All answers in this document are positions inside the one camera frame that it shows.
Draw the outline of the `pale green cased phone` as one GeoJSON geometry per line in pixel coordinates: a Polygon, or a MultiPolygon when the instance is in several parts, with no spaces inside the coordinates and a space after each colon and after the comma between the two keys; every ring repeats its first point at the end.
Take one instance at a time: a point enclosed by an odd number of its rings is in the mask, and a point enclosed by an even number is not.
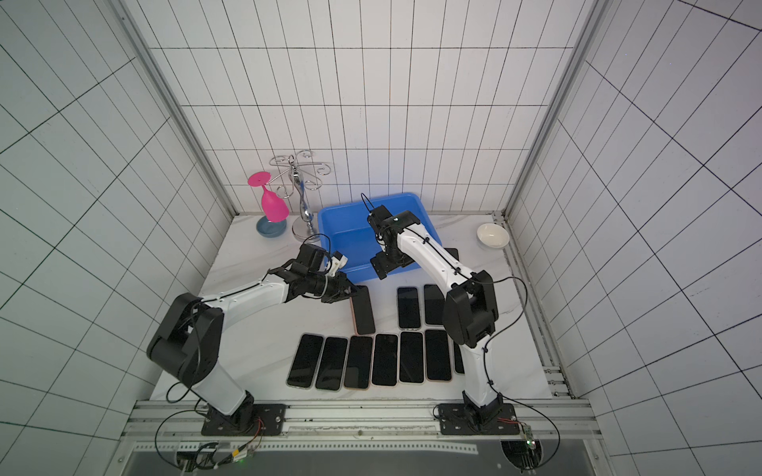
{"type": "Polygon", "coordinates": [[[343,370],[348,348],[348,339],[344,337],[328,337],[325,340],[323,354],[315,387],[318,390],[338,391],[343,381],[343,370]]]}

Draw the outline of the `black phone stack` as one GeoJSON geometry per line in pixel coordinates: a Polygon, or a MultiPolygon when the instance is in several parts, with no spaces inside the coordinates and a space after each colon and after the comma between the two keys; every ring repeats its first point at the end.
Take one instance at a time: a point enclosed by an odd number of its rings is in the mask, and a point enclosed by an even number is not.
{"type": "Polygon", "coordinates": [[[400,287],[397,290],[398,325],[400,329],[421,327],[419,290],[414,287],[400,287]]]}
{"type": "Polygon", "coordinates": [[[427,325],[442,325],[445,296],[437,285],[424,285],[424,312],[427,325]]]}

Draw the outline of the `blue plastic storage box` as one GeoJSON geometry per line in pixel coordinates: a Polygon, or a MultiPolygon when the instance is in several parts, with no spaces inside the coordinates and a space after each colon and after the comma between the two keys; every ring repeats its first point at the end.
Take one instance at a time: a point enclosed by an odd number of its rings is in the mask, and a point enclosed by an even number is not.
{"type": "MultiPolygon", "coordinates": [[[[393,214],[410,211],[426,227],[430,236],[438,243],[442,240],[434,228],[428,212],[416,194],[405,192],[383,198],[373,198],[375,206],[384,205],[393,214]]],[[[324,208],[317,214],[319,232],[323,233],[321,245],[331,247],[347,257],[347,264],[341,271],[354,283],[377,280],[370,260],[381,251],[375,235],[367,222],[368,210],[363,202],[353,202],[324,208]]]]}

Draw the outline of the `black phone stack top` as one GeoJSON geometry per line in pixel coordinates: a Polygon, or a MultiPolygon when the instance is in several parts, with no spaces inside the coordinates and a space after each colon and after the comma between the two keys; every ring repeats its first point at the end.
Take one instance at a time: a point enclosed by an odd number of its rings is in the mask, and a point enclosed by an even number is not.
{"type": "Polygon", "coordinates": [[[445,296],[437,285],[424,285],[424,312],[427,325],[442,325],[445,296]]]}

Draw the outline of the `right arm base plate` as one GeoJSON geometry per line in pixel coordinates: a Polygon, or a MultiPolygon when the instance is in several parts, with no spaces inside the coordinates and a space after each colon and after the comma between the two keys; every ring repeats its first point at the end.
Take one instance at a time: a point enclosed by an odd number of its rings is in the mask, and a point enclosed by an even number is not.
{"type": "Polygon", "coordinates": [[[433,416],[443,436],[517,436],[520,424],[512,405],[474,410],[466,404],[439,404],[433,416]]]}

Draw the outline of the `black phone row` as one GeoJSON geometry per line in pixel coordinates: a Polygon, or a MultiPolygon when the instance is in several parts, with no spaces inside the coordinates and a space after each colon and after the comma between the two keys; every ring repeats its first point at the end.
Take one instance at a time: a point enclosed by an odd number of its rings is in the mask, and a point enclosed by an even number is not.
{"type": "Polygon", "coordinates": [[[287,385],[307,389],[313,385],[325,337],[303,334],[287,377],[287,385]]]}

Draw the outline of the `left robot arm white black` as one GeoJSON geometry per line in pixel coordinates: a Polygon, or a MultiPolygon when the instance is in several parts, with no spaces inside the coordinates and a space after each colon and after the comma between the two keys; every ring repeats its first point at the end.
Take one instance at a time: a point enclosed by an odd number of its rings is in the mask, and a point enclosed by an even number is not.
{"type": "Polygon", "coordinates": [[[252,395],[218,360],[225,331],[259,311],[298,297],[338,303],[358,292],[343,272],[292,272],[281,267],[233,291],[206,297],[184,293],[170,305],[146,354],[208,404],[205,436],[247,434],[257,426],[259,415],[252,395]]]}

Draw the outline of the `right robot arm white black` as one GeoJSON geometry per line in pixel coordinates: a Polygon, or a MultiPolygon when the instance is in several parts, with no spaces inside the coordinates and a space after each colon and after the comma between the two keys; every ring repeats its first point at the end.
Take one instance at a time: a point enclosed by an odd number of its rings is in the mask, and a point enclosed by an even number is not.
{"type": "Polygon", "coordinates": [[[367,221],[381,248],[370,260],[380,280],[417,264],[444,294],[444,330],[460,347],[466,371],[466,420],[476,430],[493,424],[504,398],[487,369],[487,347],[499,317],[492,277],[460,263],[410,211],[394,215],[381,205],[369,211],[367,221]]]}

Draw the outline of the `black phone removed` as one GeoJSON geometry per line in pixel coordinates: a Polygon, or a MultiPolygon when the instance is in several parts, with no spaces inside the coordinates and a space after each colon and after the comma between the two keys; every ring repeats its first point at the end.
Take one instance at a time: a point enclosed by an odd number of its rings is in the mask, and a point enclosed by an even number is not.
{"type": "Polygon", "coordinates": [[[375,336],[371,382],[375,386],[394,387],[398,374],[399,337],[396,334],[375,336]]]}
{"type": "Polygon", "coordinates": [[[420,332],[403,331],[400,334],[399,380],[421,384],[425,380],[424,336],[420,332]]]}
{"type": "Polygon", "coordinates": [[[460,252],[456,248],[446,248],[446,251],[456,260],[460,259],[460,252]]]}
{"type": "Polygon", "coordinates": [[[424,333],[426,350],[426,375],[430,381],[452,380],[448,335],[440,329],[427,329],[424,333]]]}
{"type": "Polygon", "coordinates": [[[349,339],[343,386],[366,390],[370,385],[373,338],[353,336],[349,339]]]}

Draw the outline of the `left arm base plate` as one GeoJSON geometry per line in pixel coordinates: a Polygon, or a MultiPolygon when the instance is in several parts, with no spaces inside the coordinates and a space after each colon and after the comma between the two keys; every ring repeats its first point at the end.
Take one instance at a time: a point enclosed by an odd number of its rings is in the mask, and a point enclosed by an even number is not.
{"type": "Polygon", "coordinates": [[[279,436],[283,430],[287,406],[282,404],[244,404],[226,416],[214,407],[208,409],[200,433],[203,436],[279,436]]]}

